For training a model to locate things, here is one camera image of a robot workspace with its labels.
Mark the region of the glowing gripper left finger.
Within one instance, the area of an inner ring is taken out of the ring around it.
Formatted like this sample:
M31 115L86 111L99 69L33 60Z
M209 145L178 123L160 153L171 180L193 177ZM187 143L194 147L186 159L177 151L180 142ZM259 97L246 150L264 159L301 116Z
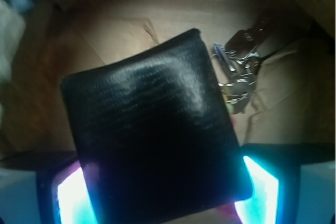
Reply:
M1 154L1 223L97 223L76 152Z

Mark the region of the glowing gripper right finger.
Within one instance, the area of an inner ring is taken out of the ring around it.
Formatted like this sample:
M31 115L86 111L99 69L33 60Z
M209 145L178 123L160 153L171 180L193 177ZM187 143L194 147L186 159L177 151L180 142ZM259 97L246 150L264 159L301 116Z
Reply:
M235 202L241 223L335 223L335 145L245 144L253 194Z

